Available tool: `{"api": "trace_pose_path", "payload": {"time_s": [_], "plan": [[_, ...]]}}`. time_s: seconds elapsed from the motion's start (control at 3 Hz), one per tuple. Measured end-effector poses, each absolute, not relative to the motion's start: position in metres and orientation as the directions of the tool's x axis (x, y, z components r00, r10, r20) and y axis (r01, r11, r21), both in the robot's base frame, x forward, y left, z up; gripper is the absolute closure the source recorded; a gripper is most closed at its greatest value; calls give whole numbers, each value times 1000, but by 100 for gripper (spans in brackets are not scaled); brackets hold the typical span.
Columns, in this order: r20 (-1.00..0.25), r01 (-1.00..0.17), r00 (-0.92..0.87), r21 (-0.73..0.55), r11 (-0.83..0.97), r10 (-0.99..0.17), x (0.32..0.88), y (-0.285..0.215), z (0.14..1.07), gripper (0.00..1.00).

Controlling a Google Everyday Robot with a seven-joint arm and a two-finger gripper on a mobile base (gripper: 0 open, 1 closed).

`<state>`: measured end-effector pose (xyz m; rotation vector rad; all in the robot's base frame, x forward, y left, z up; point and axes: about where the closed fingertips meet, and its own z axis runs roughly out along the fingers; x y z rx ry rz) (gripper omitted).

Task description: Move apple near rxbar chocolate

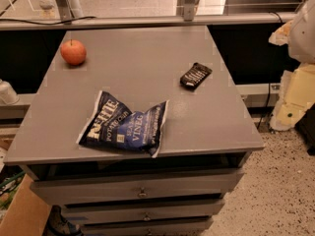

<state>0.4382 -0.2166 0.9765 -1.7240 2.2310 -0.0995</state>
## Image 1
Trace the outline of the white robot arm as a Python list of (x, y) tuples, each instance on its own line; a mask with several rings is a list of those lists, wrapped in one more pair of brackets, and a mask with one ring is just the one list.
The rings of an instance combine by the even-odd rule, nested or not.
[(315, 103), (315, 0), (307, 0), (293, 20), (271, 34), (269, 42), (286, 44), (289, 57), (300, 63), (293, 72), (283, 72), (280, 98), (270, 119), (273, 130), (286, 131)]

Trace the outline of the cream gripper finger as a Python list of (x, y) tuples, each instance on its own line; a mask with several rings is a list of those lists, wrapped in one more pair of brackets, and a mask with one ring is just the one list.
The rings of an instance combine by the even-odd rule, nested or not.
[(284, 71), (270, 127), (276, 131), (293, 128), (314, 103), (315, 65), (301, 64), (293, 72)]

